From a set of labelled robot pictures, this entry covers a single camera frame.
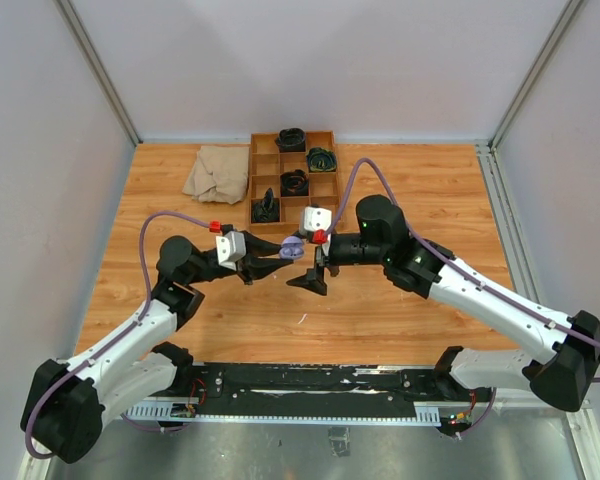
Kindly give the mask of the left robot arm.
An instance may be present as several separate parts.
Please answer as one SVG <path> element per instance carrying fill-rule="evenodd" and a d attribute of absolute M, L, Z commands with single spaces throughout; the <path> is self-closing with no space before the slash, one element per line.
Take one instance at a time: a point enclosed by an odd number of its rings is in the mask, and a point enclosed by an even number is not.
<path fill-rule="evenodd" d="M 157 281 L 127 320 L 81 354 L 36 369 L 20 423 L 28 453 L 74 463 L 112 420 L 145 397 L 187 393 L 192 368 L 153 348 L 195 315 L 204 296 L 194 284 L 233 275 L 250 284 L 293 263 L 282 249 L 246 231 L 217 237 L 207 251 L 183 236 L 168 238 L 159 251 Z"/>

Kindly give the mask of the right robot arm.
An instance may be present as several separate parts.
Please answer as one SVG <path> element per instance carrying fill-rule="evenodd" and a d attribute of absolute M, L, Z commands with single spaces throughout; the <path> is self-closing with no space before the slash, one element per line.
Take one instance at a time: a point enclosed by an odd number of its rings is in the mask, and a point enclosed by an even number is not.
<path fill-rule="evenodd" d="M 440 245 L 419 240 L 402 210 L 382 195 L 356 205 L 356 233 L 327 233 L 329 210 L 307 207 L 298 233 L 279 255 L 296 260 L 315 244 L 314 265 L 290 285 L 326 295 L 324 274 L 351 265 L 380 265 L 399 289 L 451 306 L 505 335 L 514 350 L 451 346 L 434 367 L 433 387 L 446 400 L 468 390 L 516 389 L 566 412 L 578 411 L 600 365 L 600 322 L 545 308 L 491 281 Z"/>

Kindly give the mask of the purple earbud case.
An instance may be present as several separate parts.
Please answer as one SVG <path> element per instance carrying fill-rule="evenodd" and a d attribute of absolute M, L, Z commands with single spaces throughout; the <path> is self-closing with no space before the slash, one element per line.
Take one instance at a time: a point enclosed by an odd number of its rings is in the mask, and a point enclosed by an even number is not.
<path fill-rule="evenodd" d="M 304 256 L 304 240 L 295 235 L 286 237 L 280 244 L 279 258 L 299 260 Z"/>

